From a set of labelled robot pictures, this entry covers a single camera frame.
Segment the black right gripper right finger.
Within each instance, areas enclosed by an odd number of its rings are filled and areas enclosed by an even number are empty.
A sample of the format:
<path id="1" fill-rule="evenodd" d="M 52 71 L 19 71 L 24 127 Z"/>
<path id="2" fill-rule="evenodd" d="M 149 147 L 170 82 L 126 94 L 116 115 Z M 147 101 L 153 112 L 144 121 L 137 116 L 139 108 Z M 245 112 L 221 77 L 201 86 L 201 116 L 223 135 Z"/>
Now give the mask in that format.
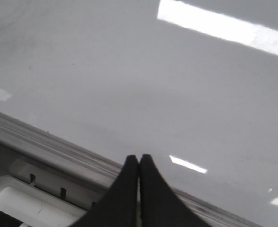
<path id="1" fill-rule="evenodd" d="M 200 227 L 195 215 L 172 191 L 151 155 L 144 154 L 140 167 L 140 200 L 143 227 Z"/>

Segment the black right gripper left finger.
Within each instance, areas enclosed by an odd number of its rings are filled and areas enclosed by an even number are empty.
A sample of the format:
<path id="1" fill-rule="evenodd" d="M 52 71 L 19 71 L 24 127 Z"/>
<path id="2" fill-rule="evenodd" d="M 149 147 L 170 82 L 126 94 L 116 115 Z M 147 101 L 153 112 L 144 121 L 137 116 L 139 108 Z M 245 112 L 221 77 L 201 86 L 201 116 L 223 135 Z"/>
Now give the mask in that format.
<path id="1" fill-rule="evenodd" d="M 111 187 L 92 209 L 75 222 L 76 227 L 135 227 L 138 160 L 134 155 L 125 163 Z"/>

